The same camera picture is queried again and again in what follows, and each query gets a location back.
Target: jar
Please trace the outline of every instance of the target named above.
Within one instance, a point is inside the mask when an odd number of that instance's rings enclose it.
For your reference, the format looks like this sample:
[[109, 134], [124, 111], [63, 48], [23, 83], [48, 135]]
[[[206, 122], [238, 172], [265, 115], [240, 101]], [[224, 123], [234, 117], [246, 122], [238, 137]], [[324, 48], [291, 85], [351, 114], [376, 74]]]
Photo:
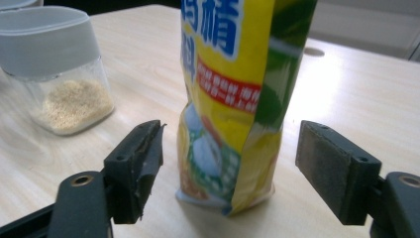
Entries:
[[0, 13], [0, 66], [29, 115], [58, 134], [79, 132], [114, 108], [86, 13], [36, 7]]

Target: food package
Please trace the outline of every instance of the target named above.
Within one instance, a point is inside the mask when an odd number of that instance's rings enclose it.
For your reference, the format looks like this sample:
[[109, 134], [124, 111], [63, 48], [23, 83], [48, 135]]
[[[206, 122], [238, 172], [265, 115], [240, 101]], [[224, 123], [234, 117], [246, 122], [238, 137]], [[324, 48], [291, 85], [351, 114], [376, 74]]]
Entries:
[[316, 0], [182, 0], [177, 197], [230, 215], [273, 193]]

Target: red banner on package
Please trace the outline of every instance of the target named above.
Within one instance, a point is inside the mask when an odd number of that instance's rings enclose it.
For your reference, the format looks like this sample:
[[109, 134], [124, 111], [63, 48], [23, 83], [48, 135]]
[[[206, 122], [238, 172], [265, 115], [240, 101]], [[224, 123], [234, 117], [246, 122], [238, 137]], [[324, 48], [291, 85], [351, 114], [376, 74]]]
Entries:
[[261, 86], [234, 80], [197, 61], [197, 80], [200, 87], [214, 100], [229, 107], [256, 113]]

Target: table surface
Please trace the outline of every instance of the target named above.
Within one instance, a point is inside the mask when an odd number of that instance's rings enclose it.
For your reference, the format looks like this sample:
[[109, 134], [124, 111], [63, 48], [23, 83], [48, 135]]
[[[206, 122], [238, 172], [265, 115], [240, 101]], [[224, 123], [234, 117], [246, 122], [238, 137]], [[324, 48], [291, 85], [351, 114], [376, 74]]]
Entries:
[[160, 119], [164, 165], [145, 216], [116, 237], [368, 237], [371, 219], [346, 227], [295, 166], [301, 120], [330, 126], [383, 163], [381, 175], [420, 172], [420, 64], [308, 40], [276, 165], [276, 193], [233, 217], [178, 201], [176, 133], [186, 103], [180, 13], [148, 6], [91, 18], [116, 109], [70, 137], [36, 126], [0, 75], [0, 226], [50, 205], [59, 183], [103, 160], [138, 124]]

